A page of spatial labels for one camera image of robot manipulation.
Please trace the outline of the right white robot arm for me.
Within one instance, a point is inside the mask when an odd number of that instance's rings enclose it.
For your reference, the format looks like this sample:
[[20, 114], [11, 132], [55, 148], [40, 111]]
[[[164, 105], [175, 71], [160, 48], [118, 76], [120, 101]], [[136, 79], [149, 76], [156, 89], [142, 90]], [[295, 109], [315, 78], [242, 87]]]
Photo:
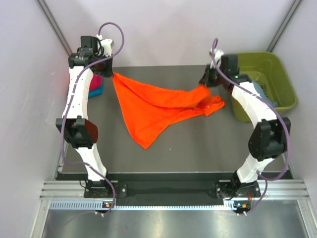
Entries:
[[206, 65], [199, 83], [206, 87], [222, 85], [245, 111], [254, 128], [248, 142], [249, 155], [243, 165], [229, 183], [216, 184], [217, 196], [231, 200], [254, 190], [264, 168], [287, 151], [291, 123], [277, 113], [260, 86], [240, 73], [237, 54], [217, 50], [210, 55], [212, 62]]

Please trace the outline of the orange t shirt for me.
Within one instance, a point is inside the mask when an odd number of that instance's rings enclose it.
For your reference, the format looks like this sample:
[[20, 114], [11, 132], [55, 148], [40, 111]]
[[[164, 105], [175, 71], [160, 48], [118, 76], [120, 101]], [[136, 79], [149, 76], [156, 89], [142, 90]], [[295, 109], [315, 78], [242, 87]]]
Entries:
[[112, 82], [122, 116], [132, 139], [147, 149], [171, 124], [209, 116], [225, 102], [198, 85], [191, 91], [152, 86], [115, 73]]

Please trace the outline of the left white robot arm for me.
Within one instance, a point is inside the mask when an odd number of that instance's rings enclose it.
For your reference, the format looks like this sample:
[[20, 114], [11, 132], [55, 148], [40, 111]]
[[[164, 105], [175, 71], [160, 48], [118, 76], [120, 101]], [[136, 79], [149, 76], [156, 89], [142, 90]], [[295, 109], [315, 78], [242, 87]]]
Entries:
[[103, 165], [98, 148], [98, 128], [88, 119], [88, 97], [95, 75], [112, 76], [112, 40], [102, 35], [82, 36], [81, 46], [68, 58], [69, 90], [63, 114], [55, 125], [67, 142], [80, 155], [80, 163], [87, 170], [86, 198], [111, 198], [112, 184]]

